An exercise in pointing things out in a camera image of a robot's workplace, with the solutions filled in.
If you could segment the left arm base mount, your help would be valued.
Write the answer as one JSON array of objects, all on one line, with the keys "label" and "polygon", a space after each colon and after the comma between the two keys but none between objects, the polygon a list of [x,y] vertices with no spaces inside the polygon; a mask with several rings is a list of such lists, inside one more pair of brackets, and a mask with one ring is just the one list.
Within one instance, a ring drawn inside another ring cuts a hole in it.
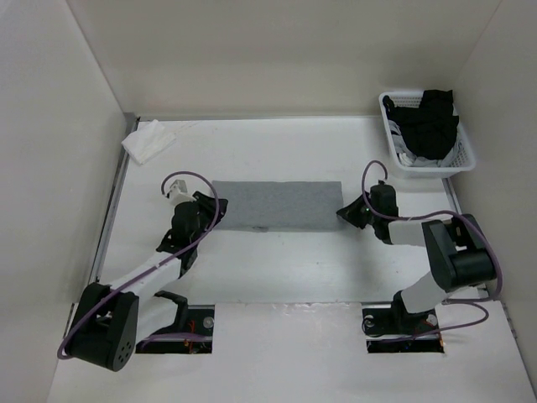
[{"label": "left arm base mount", "polygon": [[137,344],[138,354],[209,354],[215,330],[214,306],[188,306],[175,322],[150,341]]}]

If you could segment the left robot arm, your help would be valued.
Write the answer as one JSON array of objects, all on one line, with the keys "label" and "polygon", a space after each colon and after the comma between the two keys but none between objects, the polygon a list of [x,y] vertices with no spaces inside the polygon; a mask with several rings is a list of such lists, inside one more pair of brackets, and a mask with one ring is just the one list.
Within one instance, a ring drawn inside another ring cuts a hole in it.
[{"label": "left robot arm", "polygon": [[144,264],[110,284],[92,282],[83,290],[59,358],[117,372],[149,344],[204,340],[207,335],[188,323],[187,298],[166,288],[192,268],[199,243],[225,217],[227,206],[227,199],[198,191],[177,204],[170,229]]}]

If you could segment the grey tank top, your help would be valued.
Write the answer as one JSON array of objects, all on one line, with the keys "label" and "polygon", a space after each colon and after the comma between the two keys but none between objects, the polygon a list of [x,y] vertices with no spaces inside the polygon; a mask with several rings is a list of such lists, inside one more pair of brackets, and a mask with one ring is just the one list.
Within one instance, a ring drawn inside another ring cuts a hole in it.
[{"label": "grey tank top", "polygon": [[340,227],[339,181],[213,181],[228,200],[218,227],[238,231],[330,232]]}]

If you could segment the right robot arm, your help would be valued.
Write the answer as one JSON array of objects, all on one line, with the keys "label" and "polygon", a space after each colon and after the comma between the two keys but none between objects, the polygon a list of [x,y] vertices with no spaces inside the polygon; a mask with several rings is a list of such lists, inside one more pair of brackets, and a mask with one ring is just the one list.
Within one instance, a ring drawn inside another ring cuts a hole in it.
[{"label": "right robot arm", "polygon": [[399,290],[388,308],[364,308],[362,329],[371,337],[427,337],[441,331],[435,308],[452,304],[460,289],[498,280],[497,264],[472,215],[448,212],[434,217],[402,218],[395,189],[379,181],[336,215],[355,228],[373,229],[387,245],[423,247],[429,271],[413,285]]}]

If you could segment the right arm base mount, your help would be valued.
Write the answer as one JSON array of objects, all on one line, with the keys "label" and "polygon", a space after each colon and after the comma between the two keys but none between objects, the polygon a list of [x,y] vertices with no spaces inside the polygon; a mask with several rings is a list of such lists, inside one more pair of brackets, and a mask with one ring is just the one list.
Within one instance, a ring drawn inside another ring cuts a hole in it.
[{"label": "right arm base mount", "polygon": [[435,309],[400,314],[388,305],[362,308],[368,353],[444,353]]}]

